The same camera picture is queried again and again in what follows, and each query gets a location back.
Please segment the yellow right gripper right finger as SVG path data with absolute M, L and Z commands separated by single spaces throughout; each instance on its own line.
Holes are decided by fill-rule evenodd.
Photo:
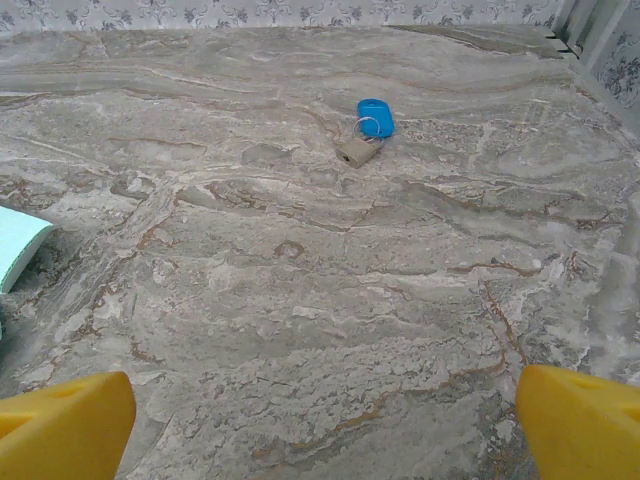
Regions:
M 542 479 L 639 477 L 637 386 L 529 365 L 516 410 Z

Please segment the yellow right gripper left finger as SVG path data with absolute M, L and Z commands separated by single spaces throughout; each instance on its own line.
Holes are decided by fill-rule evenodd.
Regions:
M 128 376 L 106 372 L 1 400 L 3 479 L 113 479 L 136 418 Z

